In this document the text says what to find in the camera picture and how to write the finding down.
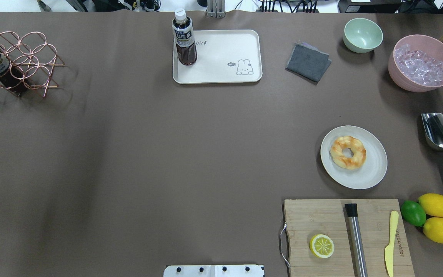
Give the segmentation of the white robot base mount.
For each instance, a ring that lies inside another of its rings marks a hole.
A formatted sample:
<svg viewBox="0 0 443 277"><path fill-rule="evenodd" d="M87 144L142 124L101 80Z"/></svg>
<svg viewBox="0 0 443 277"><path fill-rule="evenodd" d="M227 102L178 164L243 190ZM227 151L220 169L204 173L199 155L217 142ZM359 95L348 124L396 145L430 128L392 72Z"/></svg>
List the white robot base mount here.
<svg viewBox="0 0 443 277"><path fill-rule="evenodd" d="M163 272L164 277L264 277L263 265L171 265Z"/></svg>

